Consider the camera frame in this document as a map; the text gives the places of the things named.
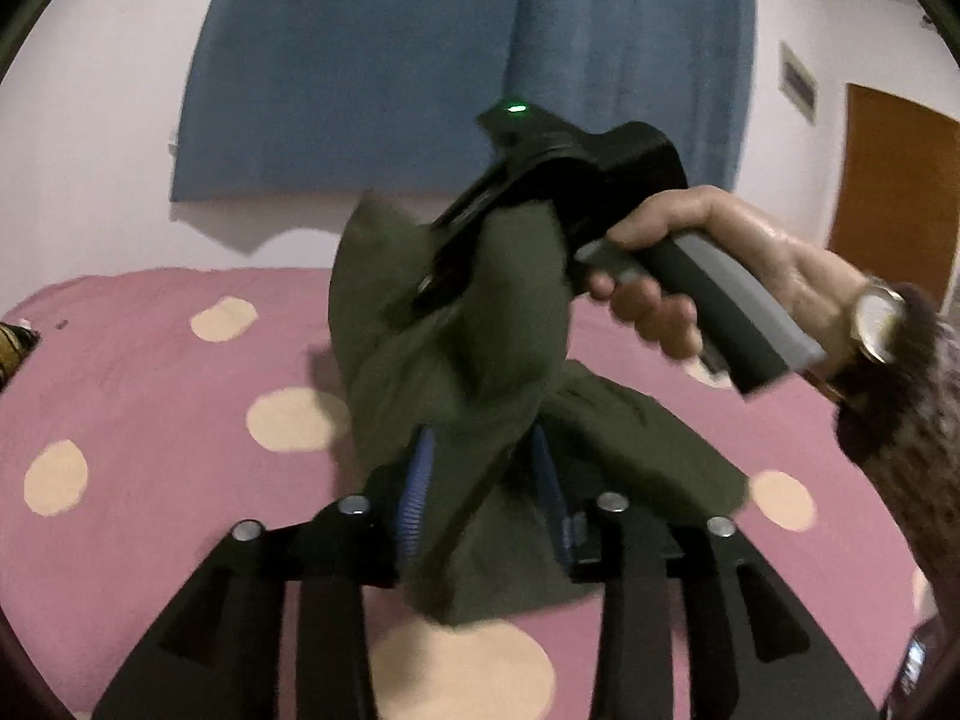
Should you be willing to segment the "person's right hand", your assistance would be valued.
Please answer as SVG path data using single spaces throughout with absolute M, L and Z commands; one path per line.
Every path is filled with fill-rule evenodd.
M 825 351 L 812 374 L 828 379 L 854 356 L 851 310 L 867 288 L 862 271 L 818 245 L 794 238 L 750 203 L 712 185 L 669 190 L 644 200 L 607 232 L 622 249 L 649 247 L 674 232 L 696 229 L 742 263 Z M 607 273 L 589 277 L 592 299 L 610 305 L 619 322 L 668 358 L 686 361 L 703 349 L 695 303 L 667 294 L 652 278 L 619 284 Z

